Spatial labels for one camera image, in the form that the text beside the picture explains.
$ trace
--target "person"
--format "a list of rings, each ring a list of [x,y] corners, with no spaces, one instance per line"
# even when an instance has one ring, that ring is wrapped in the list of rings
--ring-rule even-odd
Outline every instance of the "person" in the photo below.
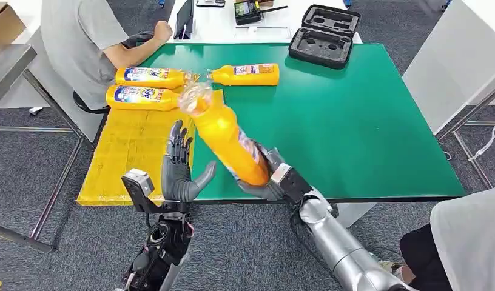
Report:
[[[443,201],[401,239],[393,273],[417,290],[495,290],[495,188]]]
[[[172,29],[158,21],[153,33],[130,38],[106,0],[44,0],[41,33],[55,71],[89,109],[99,110],[107,106],[105,92],[117,68],[143,62],[169,40]],[[137,40],[144,43],[136,46]]]

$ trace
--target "gray carpet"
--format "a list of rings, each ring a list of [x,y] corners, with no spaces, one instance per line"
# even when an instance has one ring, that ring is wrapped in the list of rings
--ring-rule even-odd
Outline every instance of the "gray carpet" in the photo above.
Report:
[[[128,34],[151,29],[168,16],[156,2],[109,1]],[[443,1],[354,0],[363,15],[360,34],[382,42],[399,68],[418,51],[440,14]],[[495,120],[495,107],[481,120]],[[27,109],[0,110],[0,125],[60,126],[46,109],[31,117]],[[463,129],[476,151],[489,129]],[[0,224],[29,233],[47,201],[49,190],[68,158],[71,135],[0,133]],[[469,193],[483,190],[460,147],[443,142]],[[25,249],[0,238],[1,290],[113,290],[145,235],[143,215],[132,207],[81,207],[74,200],[92,158],[83,147],[42,232],[55,243],[49,254]],[[479,161],[495,183],[495,145]],[[428,222],[434,203],[380,203],[357,221],[351,232],[378,256],[400,259],[399,239]],[[194,205],[197,230],[190,263],[174,290],[339,290],[299,246],[288,227],[284,205]]]

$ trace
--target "bottle label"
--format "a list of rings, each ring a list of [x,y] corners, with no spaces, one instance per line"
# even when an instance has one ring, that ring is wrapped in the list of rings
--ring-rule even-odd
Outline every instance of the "bottle label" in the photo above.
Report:
[[[274,64],[238,65],[233,67],[233,74],[235,75],[265,74],[273,72]]]
[[[124,71],[125,81],[159,81],[167,79],[169,69],[166,68],[128,68]]]
[[[248,136],[245,134],[245,132],[240,127],[238,128],[238,137],[237,137],[237,140],[240,143],[240,145],[245,150],[247,150],[248,153],[251,154],[251,157],[253,157],[253,161],[255,161],[256,163],[258,163],[259,160],[260,160],[260,152],[258,151],[258,148],[255,145],[255,143],[253,142],[253,140],[251,140],[250,138],[248,138]],[[226,168],[228,169],[228,171],[230,171],[230,173],[233,175],[233,177],[235,178],[235,180],[238,180],[239,179],[239,177],[237,176],[237,174],[235,174],[235,172],[233,172],[233,169],[231,169],[228,166],[226,166]]]
[[[160,101],[164,89],[119,86],[115,90],[115,101],[138,103],[141,100]]]

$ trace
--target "orange bottle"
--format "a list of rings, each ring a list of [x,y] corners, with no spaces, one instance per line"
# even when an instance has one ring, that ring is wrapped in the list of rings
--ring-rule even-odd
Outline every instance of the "orange bottle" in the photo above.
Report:
[[[178,96],[169,89],[112,85],[106,103],[114,109],[169,111],[178,107]]]
[[[115,73],[118,85],[174,89],[188,81],[196,81],[199,75],[167,68],[121,68]]]
[[[235,112],[215,92],[212,96],[209,84],[188,85],[178,103],[180,110],[192,117],[199,136],[235,178],[255,186],[267,184],[265,159],[238,126]]]
[[[280,80],[278,64],[225,65],[209,70],[207,77],[226,86],[276,86]]]

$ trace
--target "white panel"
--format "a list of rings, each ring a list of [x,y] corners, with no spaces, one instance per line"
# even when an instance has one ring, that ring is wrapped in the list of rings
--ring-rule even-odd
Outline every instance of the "white panel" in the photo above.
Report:
[[[343,227],[350,227],[375,205],[376,203],[339,203],[337,221]]]
[[[495,31],[463,1],[451,3],[403,74],[434,133],[483,98],[494,78]]]

